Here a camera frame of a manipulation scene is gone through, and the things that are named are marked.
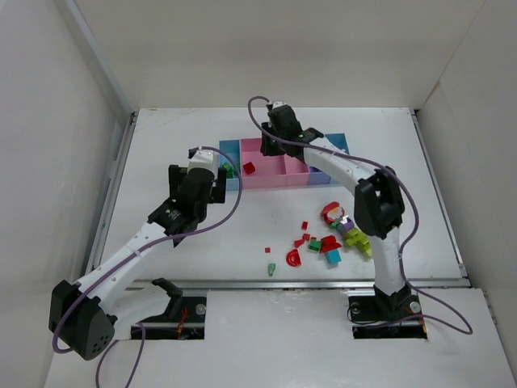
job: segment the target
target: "red curved lego piece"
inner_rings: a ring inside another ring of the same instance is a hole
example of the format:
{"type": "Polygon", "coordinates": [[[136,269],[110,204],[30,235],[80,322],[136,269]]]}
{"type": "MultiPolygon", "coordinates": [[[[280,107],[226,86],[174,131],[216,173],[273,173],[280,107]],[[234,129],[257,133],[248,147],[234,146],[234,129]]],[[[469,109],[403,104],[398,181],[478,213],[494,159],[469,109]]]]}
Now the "red curved lego piece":
{"type": "Polygon", "coordinates": [[[298,253],[298,250],[293,249],[292,251],[290,251],[288,253],[287,257],[285,258],[285,261],[287,261],[291,267],[300,267],[301,259],[300,259],[300,254],[298,253]]]}
{"type": "Polygon", "coordinates": [[[322,212],[320,213],[320,216],[324,217],[325,214],[327,214],[330,210],[332,210],[333,208],[337,208],[339,206],[339,202],[330,202],[327,206],[325,206],[322,210],[322,212]]]}

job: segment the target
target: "red lego brick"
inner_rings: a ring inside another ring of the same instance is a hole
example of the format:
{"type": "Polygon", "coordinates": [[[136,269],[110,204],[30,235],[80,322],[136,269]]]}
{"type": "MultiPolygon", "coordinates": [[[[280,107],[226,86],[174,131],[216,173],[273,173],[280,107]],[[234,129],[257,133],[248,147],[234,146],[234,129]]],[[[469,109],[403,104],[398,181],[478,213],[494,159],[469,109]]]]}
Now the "red lego brick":
{"type": "Polygon", "coordinates": [[[330,202],[327,206],[325,206],[320,213],[320,216],[324,217],[330,210],[333,208],[337,208],[339,206],[339,202],[330,202]]]}
{"type": "Polygon", "coordinates": [[[330,236],[326,236],[324,238],[322,238],[322,244],[325,246],[325,245],[330,245],[330,244],[333,244],[336,242],[336,237],[333,236],[332,234],[330,236]]]}
{"type": "Polygon", "coordinates": [[[323,245],[320,249],[320,253],[326,253],[330,251],[335,251],[336,249],[339,249],[342,247],[342,245],[339,242],[333,242],[331,244],[323,245]]]}
{"type": "Polygon", "coordinates": [[[245,173],[247,173],[248,175],[249,174],[253,174],[255,172],[255,166],[253,165],[252,162],[248,162],[246,163],[244,166],[242,166],[242,169],[244,170],[245,173]]]}
{"type": "Polygon", "coordinates": [[[290,251],[288,253],[288,255],[286,256],[285,261],[287,261],[291,267],[300,267],[301,259],[300,259],[300,254],[298,253],[298,250],[293,249],[292,251],[290,251]]]}

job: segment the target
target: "white table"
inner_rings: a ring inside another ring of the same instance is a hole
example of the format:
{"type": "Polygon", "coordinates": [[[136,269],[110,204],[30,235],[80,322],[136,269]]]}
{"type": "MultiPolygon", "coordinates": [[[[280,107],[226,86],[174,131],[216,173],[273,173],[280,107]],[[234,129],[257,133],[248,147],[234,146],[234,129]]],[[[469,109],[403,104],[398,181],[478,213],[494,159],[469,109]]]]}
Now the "white table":
{"type": "MultiPolygon", "coordinates": [[[[204,340],[147,341],[131,388],[515,388],[481,290],[440,289],[473,326],[462,335],[427,321],[428,340],[352,339],[343,291],[208,294],[204,340]]],[[[422,298],[422,309],[460,325],[422,298]]],[[[139,341],[117,344],[102,388],[127,381],[139,341]]],[[[55,355],[45,388],[93,388],[97,361],[55,355]]]]}
{"type": "MultiPolygon", "coordinates": [[[[372,158],[395,169],[421,213],[421,227],[407,247],[406,271],[412,279],[457,279],[460,270],[410,111],[406,108],[295,108],[304,128],[345,133],[351,154],[372,158]]],[[[265,109],[257,108],[259,120],[265,109]]],[[[187,165],[192,146],[218,146],[219,140],[259,137],[245,108],[142,109],[132,137],[120,191],[107,233],[103,258],[109,257],[140,228],[168,196],[167,167],[187,165]]],[[[210,205],[201,226],[221,219],[233,206],[236,192],[224,205],[210,205]]],[[[302,221],[318,237],[330,234],[319,218],[323,205],[337,200],[352,212],[353,197],[341,187],[309,187],[244,191],[234,217],[213,232],[185,239],[145,270],[142,280],[270,280],[268,263],[276,263],[273,280],[371,280],[374,267],[355,249],[341,250],[336,268],[300,249],[303,265],[289,267],[285,256],[301,237],[302,221]],[[264,248],[270,247],[271,254],[264,248]]],[[[408,208],[401,236],[413,228],[408,208]]]]}

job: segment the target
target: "lime green lego piece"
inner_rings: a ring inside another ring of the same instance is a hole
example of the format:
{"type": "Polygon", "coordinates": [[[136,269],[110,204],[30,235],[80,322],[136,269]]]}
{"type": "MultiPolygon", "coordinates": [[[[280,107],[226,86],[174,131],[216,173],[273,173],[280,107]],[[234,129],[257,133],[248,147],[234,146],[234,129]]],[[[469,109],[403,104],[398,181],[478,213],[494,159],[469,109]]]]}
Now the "lime green lego piece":
{"type": "Polygon", "coordinates": [[[349,247],[353,247],[358,241],[358,237],[359,237],[358,235],[359,235],[359,229],[353,228],[353,229],[348,230],[345,234],[345,243],[349,247]]]}
{"type": "Polygon", "coordinates": [[[322,242],[321,241],[310,240],[310,242],[309,242],[309,249],[311,251],[319,252],[321,248],[322,248],[322,242]]]}
{"type": "Polygon", "coordinates": [[[275,269],[276,269],[276,264],[271,263],[271,264],[267,265],[267,273],[269,273],[269,276],[273,276],[275,269]]]}
{"type": "Polygon", "coordinates": [[[349,230],[345,234],[345,243],[349,247],[357,247],[359,252],[361,252],[363,255],[367,257],[373,256],[372,244],[370,243],[370,239],[362,230],[359,230],[357,228],[349,230]]]}

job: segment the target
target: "small red brick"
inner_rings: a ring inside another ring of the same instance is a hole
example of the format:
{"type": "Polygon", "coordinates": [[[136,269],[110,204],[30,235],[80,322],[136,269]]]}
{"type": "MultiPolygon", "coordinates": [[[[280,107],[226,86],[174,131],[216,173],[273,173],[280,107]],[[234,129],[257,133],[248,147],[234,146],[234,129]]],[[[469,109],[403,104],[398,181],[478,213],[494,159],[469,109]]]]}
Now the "small red brick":
{"type": "Polygon", "coordinates": [[[246,163],[244,166],[242,166],[242,169],[244,170],[245,173],[247,173],[248,175],[249,174],[253,174],[255,172],[255,166],[253,165],[252,162],[248,162],[246,163]]]}

